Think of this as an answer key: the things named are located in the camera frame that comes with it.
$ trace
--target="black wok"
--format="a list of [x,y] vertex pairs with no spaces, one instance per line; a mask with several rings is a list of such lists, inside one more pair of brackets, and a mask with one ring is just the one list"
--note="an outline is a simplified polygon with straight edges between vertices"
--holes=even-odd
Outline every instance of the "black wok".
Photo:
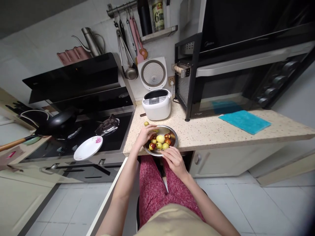
[[38,136],[54,136],[58,138],[61,133],[65,133],[73,127],[76,117],[77,114],[75,109],[63,111],[47,120],[43,125],[40,125],[34,135],[0,146],[0,152]]

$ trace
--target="bottle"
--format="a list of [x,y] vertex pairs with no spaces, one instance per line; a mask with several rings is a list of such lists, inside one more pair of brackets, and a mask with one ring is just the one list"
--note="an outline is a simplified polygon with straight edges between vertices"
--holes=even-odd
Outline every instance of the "bottle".
[[154,20],[155,32],[164,29],[163,0],[152,1],[152,15]]
[[147,0],[137,1],[138,13],[140,18],[140,25],[142,30],[142,36],[152,34],[152,25],[150,17],[150,8]]

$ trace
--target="white plate with floral pattern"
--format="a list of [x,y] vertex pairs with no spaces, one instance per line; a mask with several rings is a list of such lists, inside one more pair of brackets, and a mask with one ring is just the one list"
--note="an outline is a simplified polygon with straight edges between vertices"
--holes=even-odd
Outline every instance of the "white plate with floral pattern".
[[83,161],[93,156],[103,144],[102,136],[94,136],[84,141],[74,153],[73,158],[76,161]]

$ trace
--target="person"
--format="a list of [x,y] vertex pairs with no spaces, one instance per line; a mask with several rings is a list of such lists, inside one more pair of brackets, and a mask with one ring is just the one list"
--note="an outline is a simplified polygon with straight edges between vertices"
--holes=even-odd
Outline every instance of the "person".
[[[98,234],[122,235],[137,171],[138,153],[155,133],[153,131],[155,129],[156,125],[148,125],[141,129],[118,178],[112,201]],[[140,229],[136,236],[240,236],[188,173],[178,149],[170,147],[161,153],[168,191],[152,156],[140,157]]]

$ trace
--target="stainless steel bowl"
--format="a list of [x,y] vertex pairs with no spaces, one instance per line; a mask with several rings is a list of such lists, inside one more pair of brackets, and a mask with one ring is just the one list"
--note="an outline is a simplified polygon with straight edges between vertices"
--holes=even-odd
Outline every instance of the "stainless steel bowl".
[[[171,127],[168,127],[168,126],[157,126],[159,127],[159,130],[157,132],[157,135],[166,135],[166,134],[170,134],[171,138],[171,145],[170,146],[173,146],[173,147],[177,147],[178,145],[178,137],[177,137],[177,134],[176,132],[171,128]],[[155,150],[150,150],[149,149],[149,145],[151,143],[151,140],[149,140],[143,147],[144,149],[147,151],[147,153],[151,154],[152,156],[156,156],[156,157],[162,157],[163,155],[160,153],[159,150],[155,149]]]

